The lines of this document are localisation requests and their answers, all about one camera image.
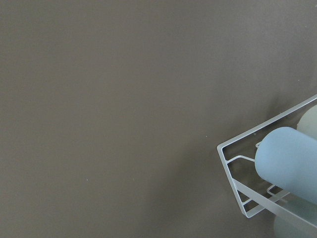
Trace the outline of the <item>grey cup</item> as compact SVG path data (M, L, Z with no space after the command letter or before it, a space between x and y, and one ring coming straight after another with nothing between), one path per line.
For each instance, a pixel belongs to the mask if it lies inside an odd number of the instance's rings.
M289 216L276 216L273 231L276 238L315 238L317 236L317 206L293 197L281 205Z

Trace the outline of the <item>light blue cup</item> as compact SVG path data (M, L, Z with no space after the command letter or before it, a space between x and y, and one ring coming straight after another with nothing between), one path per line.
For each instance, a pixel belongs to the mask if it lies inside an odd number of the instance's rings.
M255 168L262 179L316 204L316 139L290 127L277 128L260 142Z

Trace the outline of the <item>cream white cup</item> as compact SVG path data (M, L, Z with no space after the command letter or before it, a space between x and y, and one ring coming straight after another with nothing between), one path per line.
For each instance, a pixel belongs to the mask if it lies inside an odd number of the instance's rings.
M307 110L297 124L297 130L317 139L317 105Z

